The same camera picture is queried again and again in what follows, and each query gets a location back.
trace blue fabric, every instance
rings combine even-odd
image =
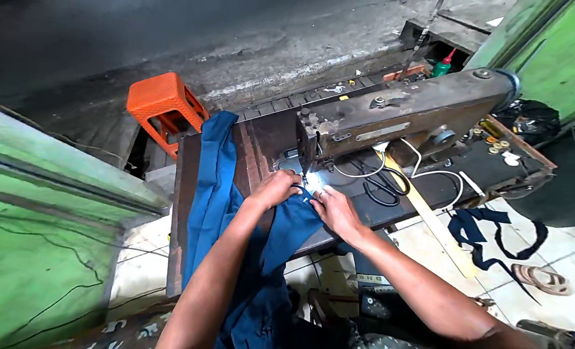
[[[530,246],[528,249],[520,251],[517,255],[513,255],[505,249],[503,246],[503,239],[501,237],[501,223],[510,224],[509,216],[507,212],[499,212],[490,209],[460,209],[456,210],[455,214],[451,217],[449,221],[449,232],[458,242],[458,245],[462,247],[462,243],[466,243],[473,247],[470,253],[473,259],[473,264],[481,270],[488,270],[494,264],[500,265],[506,273],[511,276],[511,278],[520,285],[520,288],[531,297],[534,301],[538,302],[535,297],[524,287],[524,284],[520,282],[516,274],[514,274],[508,267],[498,258],[490,258],[484,261],[484,247],[478,242],[486,242],[484,234],[481,233],[477,223],[475,223],[474,218],[478,220],[489,220],[494,223],[497,227],[497,231],[494,234],[494,239],[501,249],[503,254],[510,259],[528,259],[538,248],[544,243],[546,237],[548,236],[548,229],[539,222],[533,222],[536,227],[536,234],[538,235],[537,241]],[[464,230],[466,237],[462,236],[461,231]]]
[[[243,202],[233,183],[236,146],[231,126],[237,119],[235,114],[220,112],[201,126],[183,288]],[[269,234],[259,227],[253,231],[216,348],[279,348],[286,343],[291,303],[283,278],[285,262],[322,226],[310,199],[306,190],[291,196],[276,207]]]

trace sandal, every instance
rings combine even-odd
[[[522,264],[512,264],[511,271],[516,274],[517,278],[523,283],[537,287],[547,294],[555,296],[571,296],[574,291],[571,284],[563,276],[551,273],[539,266],[528,266]],[[547,282],[541,280],[544,277],[549,278]]]

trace scissors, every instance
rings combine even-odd
[[[355,159],[355,160],[350,160],[350,163],[356,167],[359,171],[361,171],[361,173],[363,175],[366,175],[368,173],[371,173],[373,171],[376,171],[378,168],[375,168],[373,166],[370,166],[368,164],[366,164],[365,162],[363,162],[362,160],[359,159]],[[402,191],[401,189],[399,189],[398,187],[396,187],[396,185],[393,183],[393,181],[391,181],[390,179],[388,179],[383,172],[391,172],[396,174],[403,182],[404,187],[406,188],[405,191]],[[378,179],[380,179],[382,181],[378,182],[376,181],[374,178],[374,176],[377,176]],[[393,201],[391,202],[386,202],[383,201],[381,199],[379,199],[378,197],[376,197],[374,195],[374,191],[376,189],[374,189],[372,191],[372,189],[370,188],[369,185],[374,185],[376,187],[378,187],[378,189],[384,191],[385,193],[389,194],[392,198]],[[369,176],[365,178],[365,182],[363,182],[363,189],[365,189],[365,193],[369,196],[370,199],[372,199],[374,202],[376,202],[379,205],[385,206],[385,207],[393,207],[393,206],[397,206],[400,203],[400,196],[406,196],[409,192],[410,192],[410,182],[408,181],[408,179],[404,176],[403,173],[401,173],[400,171],[397,171],[393,168],[388,168],[388,167],[383,167],[382,170],[376,174],[374,174],[373,176]]]

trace green painted door frame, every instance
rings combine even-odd
[[[122,232],[169,205],[144,181],[0,112],[0,348],[103,321]]]
[[[505,68],[521,81],[524,99],[575,119],[575,0],[519,0],[467,64]]]

